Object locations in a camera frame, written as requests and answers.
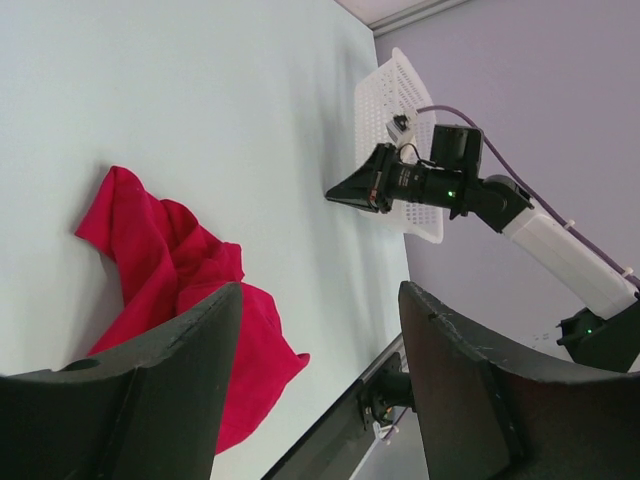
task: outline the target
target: black cable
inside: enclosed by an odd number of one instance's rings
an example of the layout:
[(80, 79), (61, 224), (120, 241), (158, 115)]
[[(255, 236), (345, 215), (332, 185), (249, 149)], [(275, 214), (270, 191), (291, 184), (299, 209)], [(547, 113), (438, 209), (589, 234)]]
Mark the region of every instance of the black cable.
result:
[[(457, 108), (449, 107), (448, 105), (432, 105), (430, 107), (423, 107), (418, 109), (418, 114), (432, 112), (436, 110), (441, 110), (444, 112), (453, 113), (454, 115), (462, 118), (465, 122), (467, 122), (470, 126), (474, 128), (479, 128), (478, 125), (471, 120), (467, 115), (462, 113)], [(556, 211), (554, 208), (544, 199), (541, 195), (539, 195), (533, 188), (531, 188), (522, 178), (515, 172), (513, 168), (507, 163), (504, 157), (500, 154), (498, 149), (491, 143), (491, 141), (484, 136), (484, 143), (487, 145), (489, 150), (495, 155), (500, 164), (504, 167), (504, 169), (513, 177), (513, 179), (524, 189), (526, 190), (533, 198), (535, 198), (538, 203), (544, 208), (551, 217), (558, 222), (560, 225), (565, 226), (568, 225), (567, 221)], [(624, 275), (626, 270), (618, 265), (615, 260), (613, 260), (609, 255), (607, 255), (604, 251), (598, 248), (593, 242), (591, 242), (587, 237), (585, 237), (582, 233), (580, 233), (575, 228), (569, 226), (567, 227), (567, 231), (571, 233), (575, 238), (578, 239), (580, 243), (586, 246), (589, 250), (595, 253), (598, 257), (600, 257), (607, 265), (613, 268), (617, 273)], [(632, 283), (636, 288), (640, 288), (640, 279), (633, 275), (628, 275), (625, 277), (630, 283)]]
[(435, 162), (432, 162), (431, 160), (425, 160), (424, 158), (422, 158), (420, 156), (420, 152), (418, 152), (418, 148), (413, 143), (405, 143), (403, 146), (401, 146), (400, 150), (398, 150), (398, 156), (401, 156), (402, 150), (405, 147), (413, 148), (413, 151), (416, 153), (416, 158), (418, 159), (418, 161), (416, 163), (422, 164), (422, 165), (426, 165), (428, 167), (435, 167), (436, 166)]

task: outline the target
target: white crate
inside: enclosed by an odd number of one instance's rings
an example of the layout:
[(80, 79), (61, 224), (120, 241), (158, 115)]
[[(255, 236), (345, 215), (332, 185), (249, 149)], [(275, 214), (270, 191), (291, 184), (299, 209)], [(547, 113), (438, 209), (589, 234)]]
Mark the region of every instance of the white crate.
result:
[[(378, 143), (392, 143), (386, 124), (394, 115), (430, 105), (433, 102), (422, 80), (407, 57), (399, 48), (394, 48), (391, 60), (356, 86), (356, 167), (367, 161)], [(434, 112), (423, 113), (416, 121), (416, 146), (425, 159), (431, 152), (435, 123)], [(404, 161), (415, 163), (417, 158), (411, 153)], [(360, 213), (403, 233), (418, 235), (432, 243), (442, 242), (444, 230), (442, 209), (439, 207), (395, 201), (393, 209), (386, 215)]]

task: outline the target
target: red cloth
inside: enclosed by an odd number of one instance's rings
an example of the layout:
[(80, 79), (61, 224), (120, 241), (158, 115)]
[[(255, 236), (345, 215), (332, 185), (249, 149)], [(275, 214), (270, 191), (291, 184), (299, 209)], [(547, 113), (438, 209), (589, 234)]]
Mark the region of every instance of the red cloth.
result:
[[(125, 305), (90, 354), (144, 333), (244, 277), (239, 245), (218, 240), (183, 205), (148, 194), (125, 168), (111, 168), (76, 235), (116, 262)], [(296, 355), (283, 338), (273, 298), (251, 285), (242, 290), (242, 327), (218, 452), (246, 439), (309, 363), (309, 355)]]

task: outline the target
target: gray wall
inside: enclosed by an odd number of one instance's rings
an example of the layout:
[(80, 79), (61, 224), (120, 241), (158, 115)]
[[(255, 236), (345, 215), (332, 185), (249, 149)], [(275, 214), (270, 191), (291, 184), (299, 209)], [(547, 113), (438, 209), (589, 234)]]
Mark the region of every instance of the gray wall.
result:
[[(638, 21), (637, 0), (476, 0), (377, 48), (382, 63), (400, 47), (435, 103), (469, 114), (552, 205), (640, 270)], [(485, 154), (482, 174), (497, 172)], [(447, 221), (441, 245), (407, 237), (407, 252), (412, 279), (451, 307), (562, 355), (554, 326), (580, 302), (476, 218)]]
[(409, 411), (389, 444), (376, 442), (351, 480), (425, 480), (429, 477), (418, 417)]

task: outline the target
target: purple cable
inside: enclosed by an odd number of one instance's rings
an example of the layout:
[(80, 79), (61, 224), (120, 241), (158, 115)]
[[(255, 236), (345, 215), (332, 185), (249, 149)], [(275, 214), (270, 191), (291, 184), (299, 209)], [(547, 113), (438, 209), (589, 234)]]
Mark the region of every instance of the purple cable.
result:
[[(462, 113), (457, 108), (449, 107), (447, 105), (432, 105), (430, 107), (420, 108), (420, 109), (418, 109), (418, 114), (431, 112), (431, 111), (435, 111), (435, 110), (440, 110), (440, 111), (444, 111), (444, 112), (453, 113), (454, 115), (462, 118), (470, 126), (472, 126), (474, 128), (479, 128), (478, 125), (476, 125), (476, 123), (473, 120), (471, 120), (467, 115)], [(536, 193), (536, 191), (533, 188), (531, 188), (529, 185), (527, 185), (527, 183), (524, 180), (522, 180), (522, 178), (520, 178), (520, 176), (513, 170), (513, 168), (511, 168), (511, 166), (507, 163), (507, 161), (504, 159), (504, 157), (500, 154), (498, 149), (496, 147), (494, 147), (493, 143), (491, 143), (491, 141), (486, 137), (486, 135), (484, 137), (484, 143), (487, 145), (487, 147), (489, 147), (489, 150), (491, 150), (491, 152), (495, 155), (495, 157), (498, 159), (500, 164), (509, 173), (509, 175), (511, 175), (513, 177), (513, 179), (524, 190), (526, 190), (533, 198), (535, 198), (538, 201), (538, 203), (540, 203), (540, 205), (542, 205), (542, 208), (544, 208), (556, 222), (558, 222), (560, 225), (566, 225), (567, 224), (567, 221), (564, 218), (562, 218), (562, 216), (558, 212), (556, 212), (553, 209), (553, 207), (551, 205), (549, 205), (544, 200), (544, 198), (542, 198), (538, 193)], [(577, 238), (580, 243), (582, 243), (589, 250), (591, 250), (593, 253), (595, 253), (597, 256), (599, 256), (607, 265), (609, 265), (611, 268), (613, 268), (616, 272), (618, 272), (619, 274), (625, 273), (624, 268), (622, 268), (620, 265), (618, 265), (615, 262), (615, 260), (613, 260), (606, 253), (604, 253), (600, 248), (598, 248), (593, 242), (591, 242), (588, 238), (586, 238), (584, 235), (582, 235), (578, 230), (576, 230), (573, 227), (569, 227), (569, 228), (567, 228), (567, 231), (569, 233), (571, 233), (575, 238)], [(640, 288), (640, 279), (638, 279), (638, 277), (635, 277), (633, 275), (629, 275), (629, 276), (627, 276), (625, 278), (631, 284), (633, 284), (636, 288)]]

